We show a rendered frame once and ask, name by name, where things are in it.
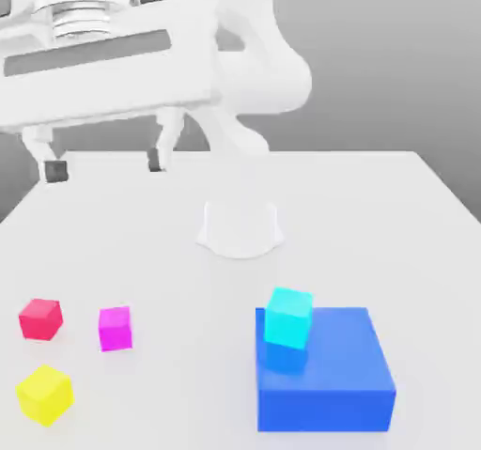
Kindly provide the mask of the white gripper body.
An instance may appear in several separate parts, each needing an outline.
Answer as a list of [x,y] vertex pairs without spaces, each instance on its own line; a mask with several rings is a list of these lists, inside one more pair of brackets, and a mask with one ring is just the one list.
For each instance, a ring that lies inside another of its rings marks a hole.
[[124,9],[107,39],[58,46],[42,19],[0,23],[0,132],[146,116],[219,97],[214,0]]

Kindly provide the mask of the small red cube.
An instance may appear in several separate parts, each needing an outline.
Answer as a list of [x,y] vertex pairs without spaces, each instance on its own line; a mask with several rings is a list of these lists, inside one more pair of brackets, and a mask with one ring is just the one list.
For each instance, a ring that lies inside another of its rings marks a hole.
[[19,322],[25,339],[50,341],[63,324],[60,302],[32,299],[20,312]]

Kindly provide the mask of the small magenta cube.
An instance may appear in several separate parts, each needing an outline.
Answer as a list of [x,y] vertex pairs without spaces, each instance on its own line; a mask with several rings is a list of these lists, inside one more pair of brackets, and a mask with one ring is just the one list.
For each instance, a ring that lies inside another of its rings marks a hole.
[[102,308],[99,315],[98,330],[102,352],[131,349],[130,307]]

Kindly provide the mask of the small cyan cube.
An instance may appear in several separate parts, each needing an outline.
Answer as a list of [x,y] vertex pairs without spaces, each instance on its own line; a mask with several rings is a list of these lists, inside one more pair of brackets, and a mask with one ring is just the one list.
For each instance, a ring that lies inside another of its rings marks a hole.
[[307,344],[313,315],[313,295],[276,287],[265,308],[264,340],[296,350]]

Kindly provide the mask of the small yellow cube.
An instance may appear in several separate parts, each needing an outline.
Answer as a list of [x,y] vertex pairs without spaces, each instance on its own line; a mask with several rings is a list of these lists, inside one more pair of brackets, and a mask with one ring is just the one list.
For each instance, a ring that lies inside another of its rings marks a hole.
[[74,401],[70,376],[48,365],[18,383],[15,393],[23,414],[44,427],[50,427]]

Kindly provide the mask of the large blue box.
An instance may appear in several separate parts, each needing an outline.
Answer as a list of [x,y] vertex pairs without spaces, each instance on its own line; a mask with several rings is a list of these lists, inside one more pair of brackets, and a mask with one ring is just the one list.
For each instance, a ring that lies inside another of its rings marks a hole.
[[304,350],[264,340],[256,310],[257,428],[261,432],[385,432],[396,386],[363,307],[313,312]]

